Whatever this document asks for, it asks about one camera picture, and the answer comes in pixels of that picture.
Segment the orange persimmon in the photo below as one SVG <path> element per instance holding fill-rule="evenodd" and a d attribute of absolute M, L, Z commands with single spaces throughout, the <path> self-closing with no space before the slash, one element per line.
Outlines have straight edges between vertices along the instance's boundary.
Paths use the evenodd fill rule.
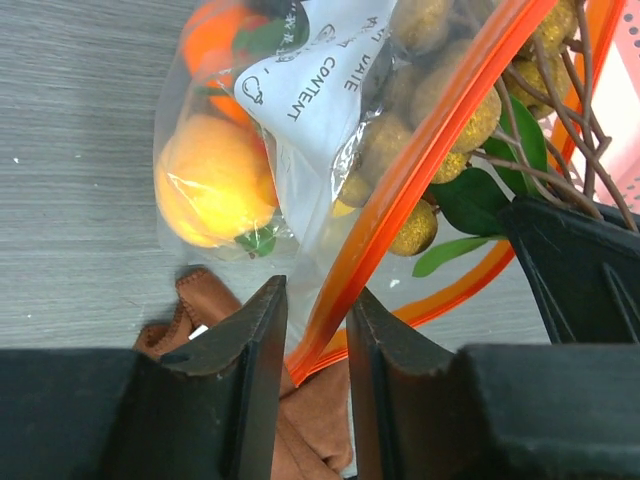
<path fill-rule="evenodd" d="M 196 87 L 218 115 L 246 128 L 250 117 L 226 90 L 233 84 L 228 70 L 236 58 L 234 41 L 269 23 L 269 18 L 242 1 L 206 1 L 186 22 L 180 52 L 188 72 L 205 77 Z"/>

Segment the clear zip top bag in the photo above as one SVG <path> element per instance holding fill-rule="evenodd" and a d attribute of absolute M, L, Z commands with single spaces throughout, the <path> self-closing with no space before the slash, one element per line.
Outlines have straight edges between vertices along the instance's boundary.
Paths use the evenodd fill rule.
<path fill-rule="evenodd" d="M 347 355 L 343 319 L 384 263 L 425 292 L 398 316 L 421 325 L 489 284 L 513 258 L 499 212 L 520 197 L 596 220 L 599 204 L 618 210 L 575 148 L 564 143 L 547 100 L 561 102 L 582 73 L 572 45 L 581 36 L 577 4 L 550 1 L 550 13 L 516 51 L 475 108 L 374 270 L 336 258 L 374 192 L 461 66 L 478 33 L 505 1 L 242 1 L 269 18 L 240 33 L 226 92 L 246 111 L 266 152 L 278 200 L 266 226 L 216 248 L 191 245 L 164 220 L 183 249 L 226 260 L 291 254 L 286 366 L 295 384 Z M 189 117 L 229 121 L 196 91 L 179 48 L 156 114 L 154 165 Z"/>

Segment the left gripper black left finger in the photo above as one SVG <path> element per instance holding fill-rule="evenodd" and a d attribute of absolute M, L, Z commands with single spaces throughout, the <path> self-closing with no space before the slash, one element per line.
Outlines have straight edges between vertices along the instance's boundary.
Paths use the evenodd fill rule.
<path fill-rule="evenodd" d="M 5 479 L 267 479 L 286 279 L 159 359 L 125 349 L 1 353 Z"/>

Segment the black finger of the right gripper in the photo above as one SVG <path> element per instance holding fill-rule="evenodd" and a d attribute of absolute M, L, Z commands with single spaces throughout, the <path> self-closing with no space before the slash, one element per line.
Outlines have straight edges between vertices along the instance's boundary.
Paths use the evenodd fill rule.
<path fill-rule="evenodd" d="M 498 214 L 553 344 L 639 342 L 639 234 L 597 209 L 602 220 L 520 197 Z"/>

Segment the orange peach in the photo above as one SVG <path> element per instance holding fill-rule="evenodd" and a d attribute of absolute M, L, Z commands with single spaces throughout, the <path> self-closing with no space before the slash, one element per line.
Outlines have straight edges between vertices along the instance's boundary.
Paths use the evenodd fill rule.
<path fill-rule="evenodd" d="M 197 114 L 154 165 L 156 202 L 173 232 L 202 248 L 229 245 L 271 221 L 278 200 L 266 152 L 249 130 Z"/>

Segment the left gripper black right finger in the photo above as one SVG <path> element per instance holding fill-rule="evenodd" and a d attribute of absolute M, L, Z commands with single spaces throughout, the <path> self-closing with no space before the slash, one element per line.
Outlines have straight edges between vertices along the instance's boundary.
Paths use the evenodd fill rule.
<path fill-rule="evenodd" d="M 362 479 L 635 479 L 639 350 L 476 344 L 450 352 L 369 291 L 347 317 Z"/>

